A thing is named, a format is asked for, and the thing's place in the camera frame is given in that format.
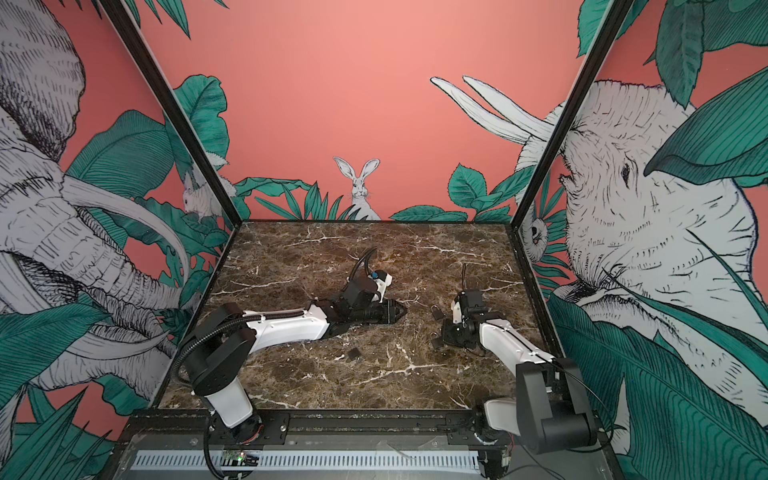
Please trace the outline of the black corner frame post left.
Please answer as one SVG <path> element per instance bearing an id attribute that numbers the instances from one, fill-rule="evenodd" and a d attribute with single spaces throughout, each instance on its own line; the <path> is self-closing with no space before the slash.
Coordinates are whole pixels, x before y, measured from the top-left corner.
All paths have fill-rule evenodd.
<path id="1" fill-rule="evenodd" d="M 153 95 L 170 120 L 173 129 L 179 135 L 182 144 L 201 170 L 213 195 L 223 208 L 224 217 L 237 230 L 242 225 L 242 219 L 231 201 L 230 195 L 225 191 L 217 172 L 209 162 L 202 142 L 140 33 L 130 10 L 122 1 L 117 0 L 100 1 L 99 4 L 141 71 Z"/>

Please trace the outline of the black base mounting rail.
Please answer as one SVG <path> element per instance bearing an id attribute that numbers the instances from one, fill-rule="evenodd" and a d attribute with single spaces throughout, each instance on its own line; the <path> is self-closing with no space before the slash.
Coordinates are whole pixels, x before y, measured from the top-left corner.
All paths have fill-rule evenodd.
<path id="1" fill-rule="evenodd" d="M 285 445 L 290 434 L 435 434 L 450 445 L 479 449 L 505 448 L 514 441 L 512 434 L 491 429 L 477 409 L 265 409 L 258 415 L 261 427 L 249 445 Z"/>

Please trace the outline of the black corner frame post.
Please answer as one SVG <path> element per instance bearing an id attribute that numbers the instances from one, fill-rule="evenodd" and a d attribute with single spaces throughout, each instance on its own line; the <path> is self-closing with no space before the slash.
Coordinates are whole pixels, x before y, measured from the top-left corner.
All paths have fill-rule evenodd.
<path id="1" fill-rule="evenodd" d="M 153 95 L 170 120 L 173 129 L 179 135 L 182 144 L 201 170 L 213 195 L 223 208 L 224 217 L 237 230 L 242 225 L 242 219 L 231 201 L 230 195 L 225 191 L 217 172 L 209 162 L 202 142 L 140 33 L 130 10 L 122 1 L 117 0 L 100 1 L 99 4 L 141 71 Z"/>
<path id="2" fill-rule="evenodd" d="M 523 219 L 534 201 L 536 192 L 544 183 L 546 174 L 559 155 L 560 148 L 564 145 L 565 137 L 573 125 L 576 115 L 582 108 L 589 89 L 615 42 L 618 31 L 628 15 L 632 4 L 632 0 L 616 0 L 611 1 L 608 5 L 594 42 L 555 125 L 554 132 L 548 140 L 542 157 L 533 172 L 523 199 L 518 204 L 518 209 L 511 222 L 513 230 L 518 230 L 521 227 Z"/>

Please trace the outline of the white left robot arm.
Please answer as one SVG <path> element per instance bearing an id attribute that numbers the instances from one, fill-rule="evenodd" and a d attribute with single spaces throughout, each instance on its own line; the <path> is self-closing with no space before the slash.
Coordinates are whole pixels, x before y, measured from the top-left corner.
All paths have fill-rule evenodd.
<path id="1" fill-rule="evenodd" d="M 390 282 L 350 280 L 338 295 L 303 309 L 258 312 L 226 303 L 182 340 L 172 374 L 204 399 L 225 428 L 252 437 L 261 419 L 239 380 L 248 358 L 273 346 L 333 338 L 357 325 L 397 323 L 408 309 L 385 296 Z"/>

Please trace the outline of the small green circuit board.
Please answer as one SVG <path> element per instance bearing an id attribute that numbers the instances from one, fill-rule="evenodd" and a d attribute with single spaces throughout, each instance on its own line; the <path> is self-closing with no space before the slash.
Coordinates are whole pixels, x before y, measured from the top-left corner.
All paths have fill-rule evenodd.
<path id="1" fill-rule="evenodd" d="M 256 467 L 259 464 L 259 456 L 249 452 L 228 451 L 222 454 L 221 465 L 224 468 Z"/>

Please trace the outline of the black corner frame post right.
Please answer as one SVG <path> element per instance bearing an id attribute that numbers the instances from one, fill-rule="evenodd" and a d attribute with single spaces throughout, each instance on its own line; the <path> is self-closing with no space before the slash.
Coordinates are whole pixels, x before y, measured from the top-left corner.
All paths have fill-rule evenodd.
<path id="1" fill-rule="evenodd" d="M 513 230 L 518 230 L 521 227 L 523 219 L 534 201 L 536 192 L 544 183 L 546 174 L 559 155 L 560 148 L 564 145 L 565 137 L 573 125 L 576 115 L 582 108 L 589 89 L 615 42 L 618 31 L 628 15 L 632 4 L 632 0 L 616 0 L 611 1 L 608 5 L 594 42 L 555 125 L 554 132 L 548 140 L 542 157 L 533 172 L 523 199 L 518 204 L 518 209 L 511 222 Z"/>

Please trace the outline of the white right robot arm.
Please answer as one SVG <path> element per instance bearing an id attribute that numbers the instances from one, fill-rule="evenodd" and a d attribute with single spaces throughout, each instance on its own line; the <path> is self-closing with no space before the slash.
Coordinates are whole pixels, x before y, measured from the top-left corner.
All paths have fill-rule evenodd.
<path id="1" fill-rule="evenodd" d="M 515 395 L 488 400 L 485 423 L 518 437 L 535 453 L 591 447 L 598 427 L 578 365 L 534 345 L 479 290 L 462 290 L 450 311 L 431 308 L 441 324 L 441 340 L 451 347 L 478 346 L 495 355 L 515 377 Z"/>

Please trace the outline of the white perforated strip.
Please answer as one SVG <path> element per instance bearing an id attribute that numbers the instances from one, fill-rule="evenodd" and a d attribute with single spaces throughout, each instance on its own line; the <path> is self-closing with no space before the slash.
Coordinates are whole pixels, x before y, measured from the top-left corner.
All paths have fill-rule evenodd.
<path id="1" fill-rule="evenodd" d="M 343 451 L 343 450 L 250 450 L 259 456 L 256 467 L 224 468 L 223 451 L 211 453 L 213 464 L 225 472 L 246 471 L 428 471 L 478 474 L 478 456 L 470 451 Z M 200 450 L 141 450 L 131 471 L 205 471 L 207 464 Z"/>

